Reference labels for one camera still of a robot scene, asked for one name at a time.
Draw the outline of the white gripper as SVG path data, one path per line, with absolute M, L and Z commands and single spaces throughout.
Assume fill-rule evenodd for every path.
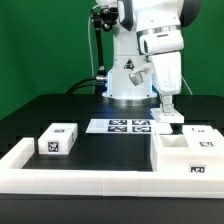
M 181 90 L 181 55 L 179 52 L 153 55 L 154 76 L 153 84 L 161 99 L 161 110 L 166 113 L 166 105 L 169 105 L 169 113 L 174 113 L 172 96 L 179 94 Z

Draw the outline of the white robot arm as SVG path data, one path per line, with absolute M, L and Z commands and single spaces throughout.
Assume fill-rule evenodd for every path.
M 174 112 L 172 97 L 181 90 L 181 27 L 198 16 L 201 0 L 117 0 L 120 24 L 135 29 L 141 54 L 153 68 L 153 84 L 160 94 L 160 109 Z

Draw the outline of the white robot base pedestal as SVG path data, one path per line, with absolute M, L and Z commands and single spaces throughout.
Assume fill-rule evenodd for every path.
M 142 102 L 154 99 L 149 75 L 143 83 L 135 86 L 129 79 L 129 73 L 145 63 L 140 55 L 137 35 L 134 30 L 134 17 L 131 0 L 96 0 L 96 3 L 111 3 L 118 8 L 117 23 L 113 26 L 113 66 L 107 72 L 101 95 L 118 102 Z

